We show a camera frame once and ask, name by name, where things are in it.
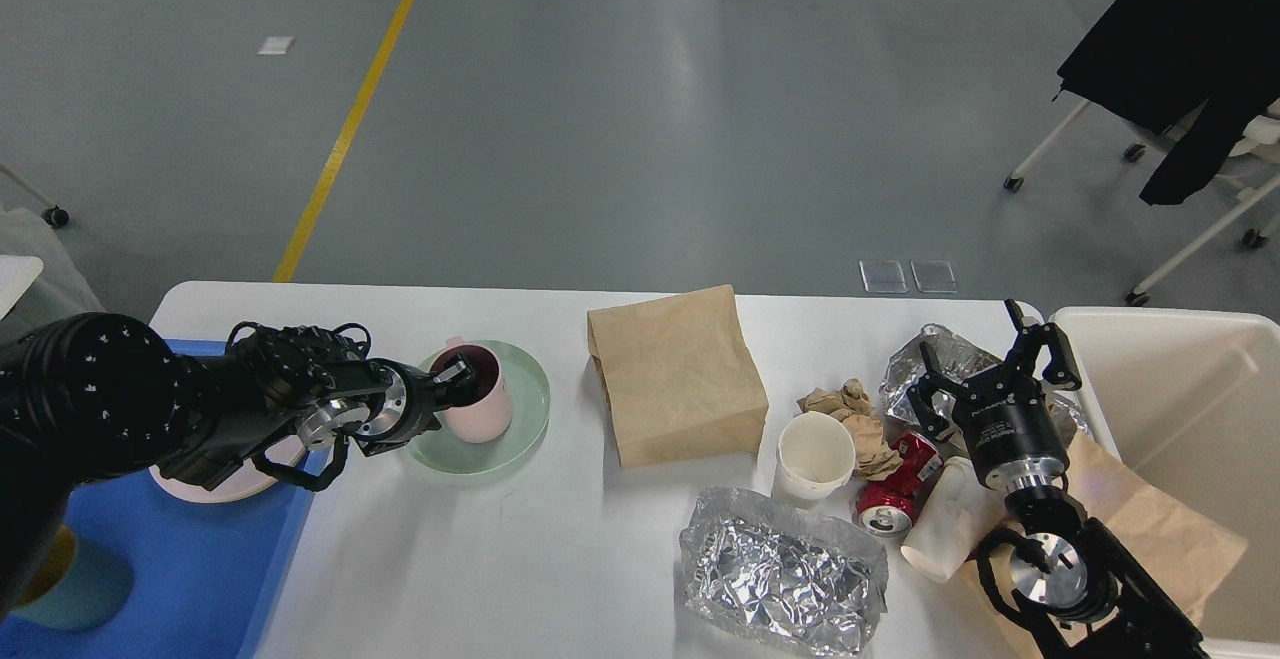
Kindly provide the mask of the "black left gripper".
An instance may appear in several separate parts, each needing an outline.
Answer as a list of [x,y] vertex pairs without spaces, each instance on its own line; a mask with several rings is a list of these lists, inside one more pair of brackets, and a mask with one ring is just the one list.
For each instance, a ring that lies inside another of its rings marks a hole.
[[372,366],[389,386],[375,395],[370,417],[351,438],[365,457],[396,450],[417,436],[442,427],[442,409],[470,407],[479,399],[479,372],[462,352],[443,352],[428,372],[392,360]]

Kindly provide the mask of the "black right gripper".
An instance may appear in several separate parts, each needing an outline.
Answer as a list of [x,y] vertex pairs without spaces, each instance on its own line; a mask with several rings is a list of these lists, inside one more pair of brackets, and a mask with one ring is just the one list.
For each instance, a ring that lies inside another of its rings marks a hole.
[[[974,377],[947,377],[938,367],[933,345],[919,340],[913,348],[923,372],[906,395],[920,434],[931,441],[964,438],[980,485],[993,491],[1018,491],[1066,475],[1068,450],[1050,418],[1044,386],[1076,392],[1083,380],[1069,337],[1056,322],[1028,322],[1015,299],[1005,299],[1004,307],[1016,337],[992,369],[996,390],[977,393]],[[954,399],[957,424],[938,412],[938,394]]]

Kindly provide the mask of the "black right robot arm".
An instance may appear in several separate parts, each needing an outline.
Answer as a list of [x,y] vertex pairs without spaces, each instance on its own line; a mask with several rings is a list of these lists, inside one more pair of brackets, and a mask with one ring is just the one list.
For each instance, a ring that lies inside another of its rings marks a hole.
[[1044,392],[1082,386],[1068,335],[1028,321],[1015,299],[1004,305],[1016,337],[1001,362],[954,380],[920,343],[923,372],[906,392],[928,438],[963,436],[977,481],[1016,522],[977,544],[984,595],[1043,658],[1204,656],[1201,631],[1068,491],[1068,449]]

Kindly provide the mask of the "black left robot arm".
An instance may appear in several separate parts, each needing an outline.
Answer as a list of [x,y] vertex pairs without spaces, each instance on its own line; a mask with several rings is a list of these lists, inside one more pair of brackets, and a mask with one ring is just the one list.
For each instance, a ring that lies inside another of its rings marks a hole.
[[76,314],[1,349],[3,612],[33,584],[77,488],[156,467],[206,491],[246,463],[323,491],[366,457],[442,426],[497,385],[492,360],[374,358],[357,325],[238,322],[220,354],[180,354],[125,314]]

